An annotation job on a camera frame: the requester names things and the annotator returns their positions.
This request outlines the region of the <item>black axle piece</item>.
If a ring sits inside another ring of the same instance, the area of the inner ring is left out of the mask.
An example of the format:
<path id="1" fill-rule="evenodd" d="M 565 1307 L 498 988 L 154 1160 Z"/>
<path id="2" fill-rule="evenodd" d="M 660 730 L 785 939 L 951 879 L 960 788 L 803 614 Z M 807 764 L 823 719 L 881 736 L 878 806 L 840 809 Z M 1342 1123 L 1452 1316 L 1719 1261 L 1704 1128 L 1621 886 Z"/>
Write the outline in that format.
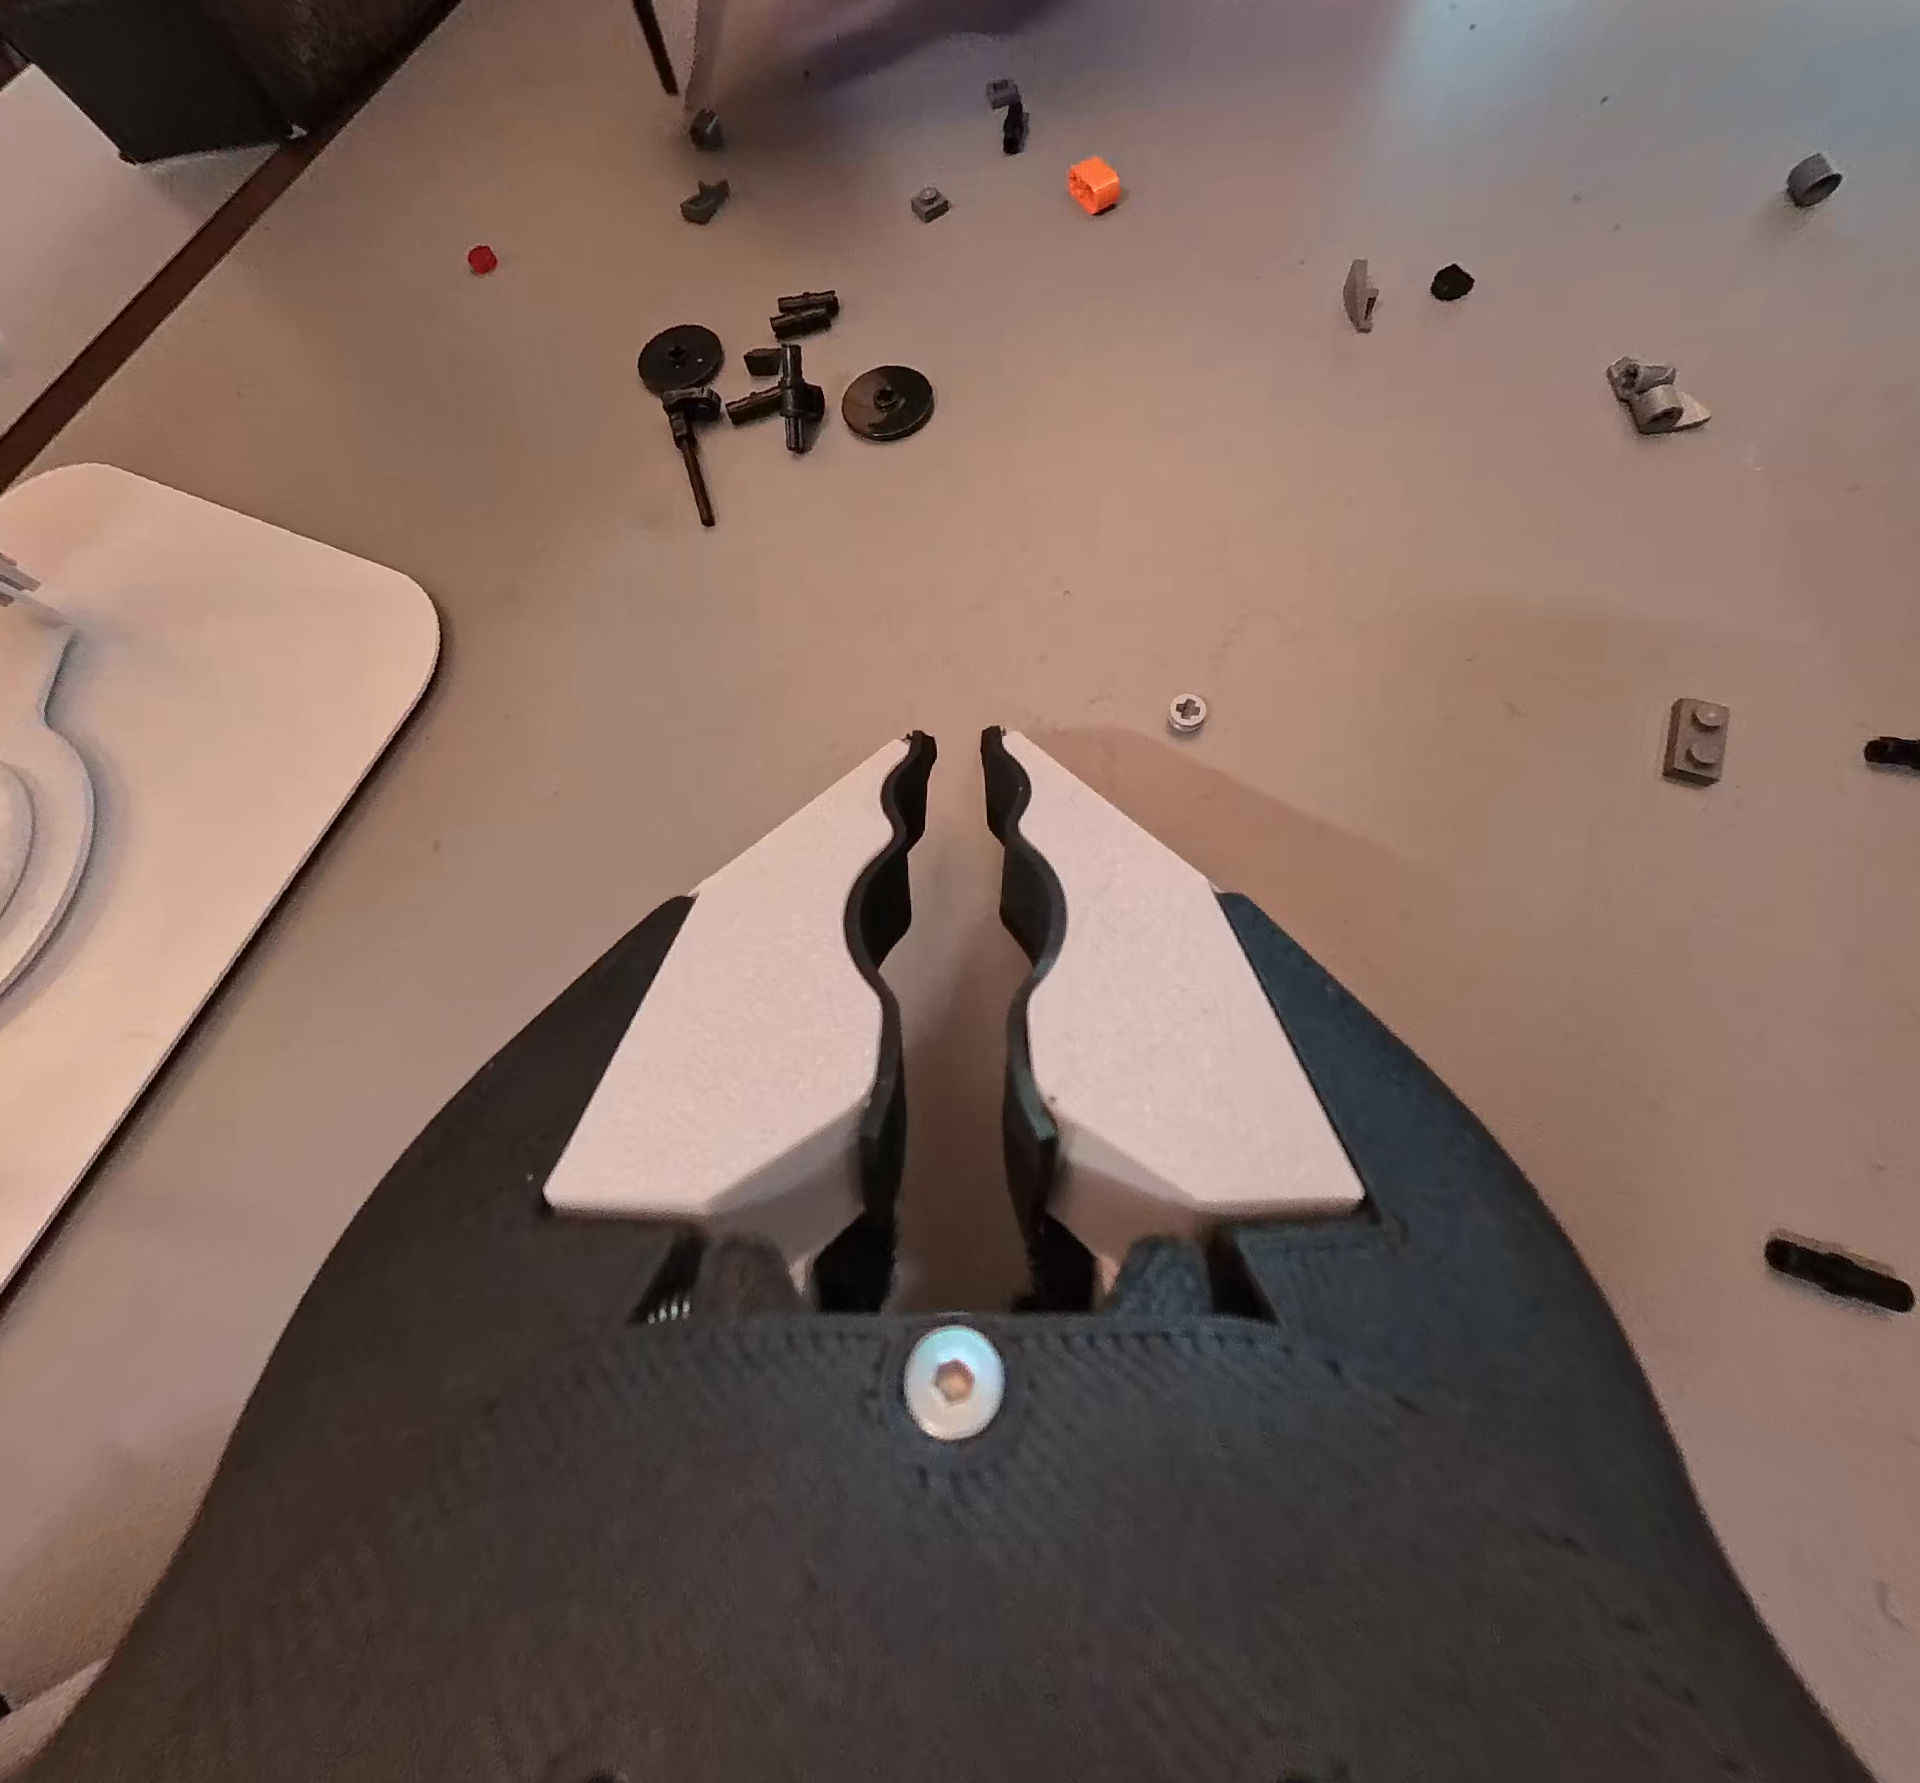
<path id="1" fill-rule="evenodd" d="M 702 465 L 700 433 L 723 418 L 725 405 L 718 392 L 707 384 L 682 384 L 672 387 L 658 397 L 658 405 L 687 473 L 697 522 L 707 530 L 712 530 L 716 526 L 716 512 Z"/>

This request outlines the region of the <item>white stand base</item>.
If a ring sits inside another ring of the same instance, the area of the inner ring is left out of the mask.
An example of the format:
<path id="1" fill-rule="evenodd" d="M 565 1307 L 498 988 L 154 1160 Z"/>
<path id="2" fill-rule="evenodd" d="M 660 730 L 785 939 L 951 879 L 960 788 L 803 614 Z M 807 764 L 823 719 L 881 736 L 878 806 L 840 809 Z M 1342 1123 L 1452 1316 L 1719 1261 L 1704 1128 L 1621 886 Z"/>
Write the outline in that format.
<path id="1" fill-rule="evenodd" d="M 413 715 L 413 579 L 107 463 L 3 492 L 2 1281 Z"/>

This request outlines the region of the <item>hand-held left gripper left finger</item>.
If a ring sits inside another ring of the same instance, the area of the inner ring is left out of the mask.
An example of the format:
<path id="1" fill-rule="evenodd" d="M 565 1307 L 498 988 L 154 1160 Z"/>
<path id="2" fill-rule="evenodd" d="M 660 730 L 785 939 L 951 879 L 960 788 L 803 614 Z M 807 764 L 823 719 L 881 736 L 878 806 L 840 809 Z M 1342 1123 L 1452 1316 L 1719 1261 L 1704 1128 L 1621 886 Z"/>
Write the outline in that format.
<path id="1" fill-rule="evenodd" d="M 807 1264 L 892 1238 L 899 1001 L 937 743 L 883 743 L 693 892 L 542 1186 L 563 1216 L 772 1243 Z"/>

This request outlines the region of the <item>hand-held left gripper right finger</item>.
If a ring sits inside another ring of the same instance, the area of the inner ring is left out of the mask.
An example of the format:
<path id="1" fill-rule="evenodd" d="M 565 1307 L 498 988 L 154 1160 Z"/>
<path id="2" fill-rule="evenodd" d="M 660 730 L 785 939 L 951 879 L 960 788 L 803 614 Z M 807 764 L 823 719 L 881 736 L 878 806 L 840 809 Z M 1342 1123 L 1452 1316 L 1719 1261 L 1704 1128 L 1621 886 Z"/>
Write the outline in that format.
<path id="1" fill-rule="evenodd" d="M 1031 1276 L 1358 1213 L 1364 1181 L 1225 895 L 1022 732 L 979 751 L 997 911 L 1029 965 L 1002 1142 Z"/>

